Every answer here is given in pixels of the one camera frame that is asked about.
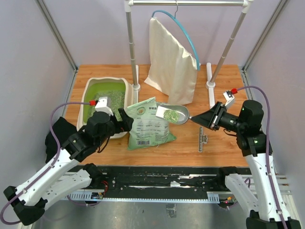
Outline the piano pattern bag clip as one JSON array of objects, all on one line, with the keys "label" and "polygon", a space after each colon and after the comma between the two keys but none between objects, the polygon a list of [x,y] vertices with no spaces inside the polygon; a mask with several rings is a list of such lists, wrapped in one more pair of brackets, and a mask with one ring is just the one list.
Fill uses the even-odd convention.
[{"label": "piano pattern bag clip", "polygon": [[199,127],[199,135],[198,135],[198,152],[203,152],[203,146],[207,144],[208,136],[204,133],[203,127]]}]

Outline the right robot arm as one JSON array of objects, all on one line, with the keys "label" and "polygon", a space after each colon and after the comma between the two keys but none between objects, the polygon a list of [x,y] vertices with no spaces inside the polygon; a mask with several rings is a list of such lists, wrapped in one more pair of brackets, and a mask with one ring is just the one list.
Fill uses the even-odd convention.
[{"label": "right robot arm", "polygon": [[230,190],[246,213],[248,229],[299,229],[301,224],[291,218],[277,183],[271,146],[261,130],[262,105],[254,100],[243,102],[238,116],[227,112],[217,102],[210,110],[191,117],[194,123],[211,130],[224,128],[236,134],[236,142],[245,157],[255,185],[255,193],[243,182],[235,167],[220,169],[216,186]]}]

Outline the cream cloth bag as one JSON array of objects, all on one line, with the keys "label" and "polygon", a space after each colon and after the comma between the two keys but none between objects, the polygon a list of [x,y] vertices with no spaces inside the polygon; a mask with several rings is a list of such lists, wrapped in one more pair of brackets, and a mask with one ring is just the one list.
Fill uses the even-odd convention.
[{"label": "cream cloth bag", "polygon": [[144,82],[166,94],[169,104],[192,103],[197,61],[154,17],[149,24],[149,53],[151,66]]}]

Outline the green cat litter bag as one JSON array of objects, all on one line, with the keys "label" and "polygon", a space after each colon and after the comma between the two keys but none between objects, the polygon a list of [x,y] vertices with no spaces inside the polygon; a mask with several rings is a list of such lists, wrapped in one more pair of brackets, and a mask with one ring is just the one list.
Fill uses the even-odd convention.
[{"label": "green cat litter bag", "polygon": [[128,150],[158,146],[176,140],[170,132],[169,123],[155,116],[160,105],[152,97],[125,109],[127,115],[133,118]]}]

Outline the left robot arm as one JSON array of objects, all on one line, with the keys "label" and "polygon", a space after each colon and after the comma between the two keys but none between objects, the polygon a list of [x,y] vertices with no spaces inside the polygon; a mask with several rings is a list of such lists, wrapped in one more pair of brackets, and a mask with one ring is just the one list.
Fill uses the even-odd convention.
[{"label": "left robot arm", "polygon": [[59,178],[101,145],[108,144],[111,136],[131,131],[134,119],[124,109],[118,111],[121,121],[106,112],[94,112],[87,124],[59,145],[55,156],[35,175],[17,187],[9,186],[4,190],[7,205],[13,207],[20,223],[27,226],[36,222],[45,210],[77,189],[96,189],[102,184],[102,177],[93,163],[66,180],[59,181]]}]

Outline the blue clothes hanger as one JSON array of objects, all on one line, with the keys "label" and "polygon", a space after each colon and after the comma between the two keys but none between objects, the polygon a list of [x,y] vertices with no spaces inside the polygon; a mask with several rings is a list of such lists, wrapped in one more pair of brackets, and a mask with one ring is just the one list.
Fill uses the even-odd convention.
[{"label": "blue clothes hanger", "polygon": [[194,53],[194,57],[195,57],[195,60],[196,60],[196,68],[197,68],[197,71],[200,71],[200,62],[199,62],[199,56],[198,56],[198,53],[196,51],[196,48],[194,46],[194,43],[190,37],[190,35],[188,34],[188,32],[186,31],[186,29],[183,27],[183,25],[181,25],[181,23],[176,19],[175,16],[173,16],[172,14],[170,14],[169,12],[167,11],[164,11],[164,10],[155,10],[153,13],[152,13],[152,18],[154,17],[155,13],[163,13],[165,15],[167,15],[169,18],[171,18],[176,24],[177,26],[180,28],[180,30],[183,32],[183,34],[185,35],[186,39],[188,40],[188,43],[190,44],[191,48],[192,48],[192,51]]}]

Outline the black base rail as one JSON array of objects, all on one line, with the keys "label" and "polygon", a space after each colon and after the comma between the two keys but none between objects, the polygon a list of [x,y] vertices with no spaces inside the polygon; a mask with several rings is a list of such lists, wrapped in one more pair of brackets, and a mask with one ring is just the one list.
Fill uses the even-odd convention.
[{"label": "black base rail", "polygon": [[98,166],[109,189],[107,198],[128,200],[200,200],[209,193],[227,192],[224,176],[229,172],[250,177],[248,167],[129,167]]}]

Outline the cream green litter box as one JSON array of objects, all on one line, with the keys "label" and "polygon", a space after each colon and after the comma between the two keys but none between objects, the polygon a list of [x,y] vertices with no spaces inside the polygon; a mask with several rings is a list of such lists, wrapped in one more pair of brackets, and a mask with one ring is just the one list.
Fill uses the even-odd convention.
[{"label": "cream green litter box", "polygon": [[90,78],[85,86],[80,107],[77,130],[84,128],[90,134],[96,136],[102,134],[106,138],[119,139],[127,132],[111,134],[108,130],[110,124],[109,115],[105,112],[96,112],[95,106],[100,97],[109,97],[110,108],[118,121],[121,121],[119,108],[127,108],[133,104],[133,87],[124,78],[102,77]]}]

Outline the grey metal scoop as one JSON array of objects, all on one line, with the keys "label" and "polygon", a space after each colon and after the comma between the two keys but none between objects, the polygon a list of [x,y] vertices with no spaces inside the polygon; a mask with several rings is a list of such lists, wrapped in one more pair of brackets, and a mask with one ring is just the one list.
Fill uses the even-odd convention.
[{"label": "grey metal scoop", "polygon": [[183,105],[160,105],[155,116],[176,125],[183,125],[191,119],[189,110]]}]

